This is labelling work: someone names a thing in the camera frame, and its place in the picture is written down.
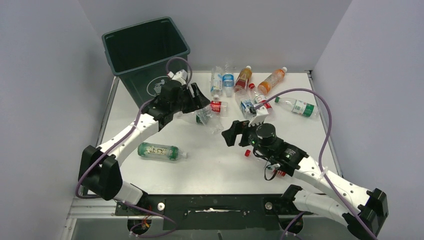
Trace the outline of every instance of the trash bin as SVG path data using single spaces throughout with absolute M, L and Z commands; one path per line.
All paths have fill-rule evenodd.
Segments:
M 190 47 L 170 17 L 124 27 L 102 37 L 107 62 L 138 107 L 161 92 L 169 78 L 165 65 L 173 57 L 187 59 Z M 187 66 L 173 61 L 176 73 Z

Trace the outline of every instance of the gray wall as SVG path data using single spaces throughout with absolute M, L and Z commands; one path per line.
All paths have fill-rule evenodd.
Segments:
M 379 239 L 424 239 L 424 2 L 354 0 L 312 77 L 344 177 L 388 195 Z
M 229 57 L 256 72 L 311 70 L 351 0 L 79 0 L 97 34 L 169 16 L 197 70 Z
M 111 73 L 77 0 L 0 3 L 0 239 L 55 240 Z

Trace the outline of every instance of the screw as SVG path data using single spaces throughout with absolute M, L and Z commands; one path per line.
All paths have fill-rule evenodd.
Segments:
M 163 202 L 159 202 L 157 204 L 157 210 L 163 211 L 165 209 L 165 204 Z
M 267 203 L 265 203 L 265 208 L 267 210 L 271 210 L 271 209 L 273 209 L 273 204 L 271 202 L 267 202 Z

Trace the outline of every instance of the tabletop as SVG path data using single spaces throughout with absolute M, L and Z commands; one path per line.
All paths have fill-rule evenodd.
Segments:
M 253 73 L 251 82 L 258 85 L 270 73 Z M 210 100 L 211 74 L 195 72 L 192 82 L 197 83 L 202 93 Z M 283 82 L 271 90 L 269 96 L 292 88 L 311 89 L 307 73 L 287 73 Z M 283 95 L 317 105 L 315 97 L 308 92 L 290 92 Z M 229 114 L 221 117 L 224 129 L 235 120 L 245 120 L 233 97 L 222 96 L 220 101 L 228 102 Z M 321 118 L 310 119 L 282 109 L 271 101 L 274 118 L 265 120 L 276 128 L 279 138 L 306 151 L 316 161 L 325 138 Z M 118 83 L 110 113 L 102 136 L 106 142 L 131 123 L 138 108 L 122 83 Z M 149 194 L 282 194 L 291 184 L 319 193 L 317 189 L 288 175 L 278 176 L 272 181 L 264 180 L 265 161 L 244 155 L 251 146 L 228 147 L 221 134 L 207 133 L 201 124 L 189 123 L 174 118 L 160 132 L 146 142 L 173 145 L 188 152 L 188 158 L 164 161 L 142 158 L 135 149 L 122 164 L 122 178 Z M 337 173 L 337 163 L 327 144 L 322 158 L 323 165 Z M 267 170 L 267 177 L 272 175 Z

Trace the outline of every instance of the plastic bottle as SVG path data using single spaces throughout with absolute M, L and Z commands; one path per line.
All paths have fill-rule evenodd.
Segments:
M 222 75 L 222 88 L 227 97 L 233 96 L 234 88 L 234 68 L 230 61 L 227 61 L 224 66 Z
M 211 134 L 218 134 L 224 130 L 223 125 L 220 122 L 220 116 L 212 111 L 210 105 L 194 111 L 196 114 L 196 122 L 201 122 Z
M 179 149 L 176 146 L 167 146 L 160 144 L 153 144 L 143 142 L 138 146 L 138 155 L 146 158 L 178 160 L 180 158 L 187 158 L 187 152 Z
M 235 101 L 240 107 L 241 112 L 243 113 L 244 118 L 251 120 L 253 114 L 250 112 L 250 108 L 253 108 L 253 102 L 249 97 L 248 93 L 244 89 L 240 89 L 235 92 Z
M 271 75 L 269 75 L 263 82 L 259 83 L 257 89 L 261 91 L 264 95 L 267 95 L 273 87 L 275 87 L 279 82 L 281 82 L 286 75 L 287 68 L 283 67 L 281 69 L 275 70 Z
M 228 102 L 226 101 L 211 101 L 210 108 L 220 117 L 228 116 Z
M 252 68 L 251 66 L 246 66 L 240 72 L 237 77 L 237 81 L 235 81 L 234 92 L 236 93 L 239 90 L 245 90 L 249 81 L 252 77 Z
M 276 97 L 275 103 L 283 109 L 307 118 L 317 118 L 320 115 L 318 107 L 290 97 Z
M 219 66 L 214 66 L 211 71 L 210 94 L 215 101 L 223 94 L 223 69 Z
M 255 87 L 253 83 L 249 84 L 250 89 L 250 97 L 253 99 L 254 104 L 260 104 L 267 100 L 267 98 L 259 92 L 259 90 Z M 273 116 L 274 109 L 269 102 L 264 104 L 266 110 L 268 110 L 269 116 Z

